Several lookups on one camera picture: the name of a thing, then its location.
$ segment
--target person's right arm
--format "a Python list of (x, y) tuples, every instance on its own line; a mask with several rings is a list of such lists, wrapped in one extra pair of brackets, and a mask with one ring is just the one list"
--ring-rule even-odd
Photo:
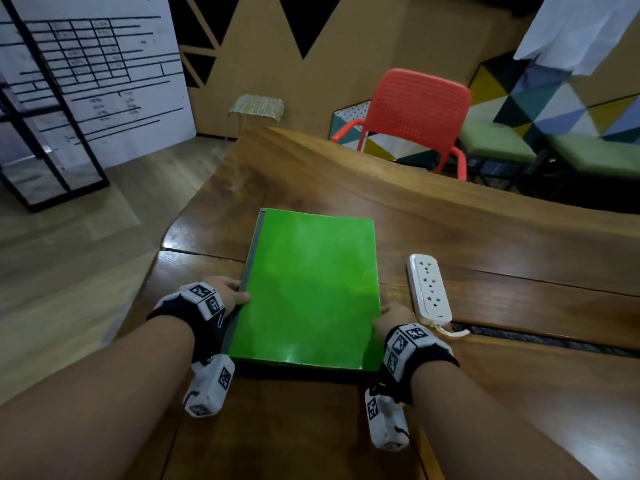
[[(415, 322), (392, 303), (374, 322), (379, 339)], [(422, 364), (411, 379), (413, 407), (447, 480), (588, 479), (594, 476), (549, 437), (508, 411), (449, 362)]]

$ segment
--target brown wooden plank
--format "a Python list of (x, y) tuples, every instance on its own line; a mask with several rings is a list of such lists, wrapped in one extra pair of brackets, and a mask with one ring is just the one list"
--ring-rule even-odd
[(374, 220), (380, 281), (404, 261), (640, 296), (640, 216), (459, 182), (284, 130), (248, 130), (164, 238), (167, 249), (244, 260), (260, 207)]
[[(640, 298), (440, 266), (453, 320), (640, 350)], [(380, 293), (411, 308), (408, 283)]]
[[(239, 277), (242, 267), (229, 260), (160, 252), (121, 333), (143, 323), (156, 301), (181, 284), (206, 274)], [(381, 285), (381, 293), (410, 305), (404, 288)], [(597, 476), (640, 474), (640, 361), (485, 337), (450, 343), (472, 379)], [(299, 376), (303, 369), (296, 371)], [(421, 478), (410, 451), (389, 454), (371, 445), (362, 400), (366, 383), (311, 380), (314, 374), (309, 375), (309, 380), (236, 376), (218, 416), (184, 419), (166, 478)], [(128, 478), (158, 478), (182, 414), (182, 394)], [(420, 438), (430, 478), (442, 478), (410, 408), (407, 416), (412, 435)]]

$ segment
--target plastic-covered stool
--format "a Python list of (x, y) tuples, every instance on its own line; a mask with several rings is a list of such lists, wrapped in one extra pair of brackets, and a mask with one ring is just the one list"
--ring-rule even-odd
[(252, 114), (254, 116), (264, 116), (265, 118), (273, 118), (276, 126), (280, 126), (280, 120), (284, 114), (284, 102), (282, 99), (268, 98), (265, 96), (255, 96), (251, 94), (243, 94), (238, 97), (236, 103), (229, 109), (227, 113), (227, 127), (225, 129), (225, 139), (229, 134), (229, 116), (232, 113), (238, 114), (238, 136), (242, 129), (242, 115)]

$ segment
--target perforated chair backrest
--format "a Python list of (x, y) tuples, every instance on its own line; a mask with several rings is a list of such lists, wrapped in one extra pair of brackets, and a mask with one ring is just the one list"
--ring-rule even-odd
[(364, 130), (384, 133), (448, 155), (469, 109), (469, 89), (451, 80), (391, 69), (373, 94)]

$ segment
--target green box file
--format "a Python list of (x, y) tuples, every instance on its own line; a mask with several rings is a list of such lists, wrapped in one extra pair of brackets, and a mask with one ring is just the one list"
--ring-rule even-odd
[(378, 370), (380, 316), (373, 221), (262, 209), (232, 320), (233, 358)]

